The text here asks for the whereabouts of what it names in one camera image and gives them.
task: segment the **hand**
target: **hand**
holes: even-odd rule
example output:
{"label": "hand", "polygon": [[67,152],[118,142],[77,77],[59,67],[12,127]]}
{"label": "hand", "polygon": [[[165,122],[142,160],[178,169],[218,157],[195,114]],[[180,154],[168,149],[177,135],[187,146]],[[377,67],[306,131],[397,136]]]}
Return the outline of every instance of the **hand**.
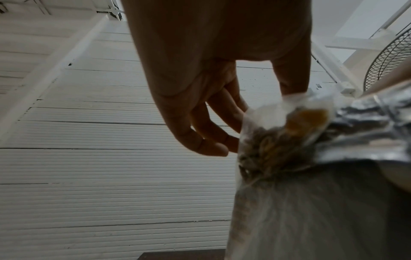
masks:
{"label": "hand", "polygon": [[217,156],[237,151],[238,139],[210,120],[206,106],[240,132],[247,105],[239,93],[236,60],[270,60],[283,95],[307,90],[309,0],[123,4],[153,99],[190,150]]}

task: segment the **transparent plastic bag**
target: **transparent plastic bag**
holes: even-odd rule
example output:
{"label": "transparent plastic bag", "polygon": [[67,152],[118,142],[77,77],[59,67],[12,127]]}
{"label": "transparent plastic bag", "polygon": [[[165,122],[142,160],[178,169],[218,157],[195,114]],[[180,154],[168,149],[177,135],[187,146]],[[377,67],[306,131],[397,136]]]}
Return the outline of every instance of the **transparent plastic bag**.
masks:
{"label": "transparent plastic bag", "polygon": [[226,260],[391,259],[397,191],[377,164],[409,174],[410,108],[408,82],[342,108],[298,95],[248,112]]}

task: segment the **brown dried food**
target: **brown dried food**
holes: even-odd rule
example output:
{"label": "brown dried food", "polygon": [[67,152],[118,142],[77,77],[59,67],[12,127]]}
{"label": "brown dried food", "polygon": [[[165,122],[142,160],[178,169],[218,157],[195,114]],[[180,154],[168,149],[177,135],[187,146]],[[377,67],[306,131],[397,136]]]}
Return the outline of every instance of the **brown dried food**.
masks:
{"label": "brown dried food", "polygon": [[310,165],[310,152],[304,145],[314,132],[328,123],[325,109],[297,108],[287,115],[283,127],[258,128],[241,144],[239,169],[246,183],[277,177],[283,172]]}

